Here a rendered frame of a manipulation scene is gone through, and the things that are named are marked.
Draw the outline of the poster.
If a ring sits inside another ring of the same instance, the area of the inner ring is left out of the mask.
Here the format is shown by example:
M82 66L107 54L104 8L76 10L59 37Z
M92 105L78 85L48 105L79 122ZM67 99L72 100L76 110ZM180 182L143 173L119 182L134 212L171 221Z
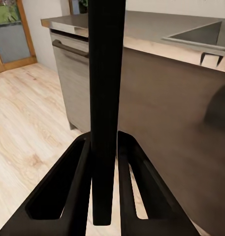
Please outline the poster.
M93 225L110 226L126 0L88 0Z

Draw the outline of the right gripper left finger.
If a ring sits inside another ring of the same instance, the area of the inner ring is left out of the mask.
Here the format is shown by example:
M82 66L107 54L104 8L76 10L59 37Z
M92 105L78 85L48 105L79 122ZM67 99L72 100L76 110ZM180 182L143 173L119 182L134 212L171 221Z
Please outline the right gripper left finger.
M91 132L78 136L0 230L0 236L85 236Z

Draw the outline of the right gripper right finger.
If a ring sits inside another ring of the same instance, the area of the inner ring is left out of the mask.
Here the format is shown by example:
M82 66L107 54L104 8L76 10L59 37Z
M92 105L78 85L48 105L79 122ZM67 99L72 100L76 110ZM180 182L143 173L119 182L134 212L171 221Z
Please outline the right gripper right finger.
M118 132L117 157L121 236L201 236L132 135ZM148 219L137 217L129 164Z

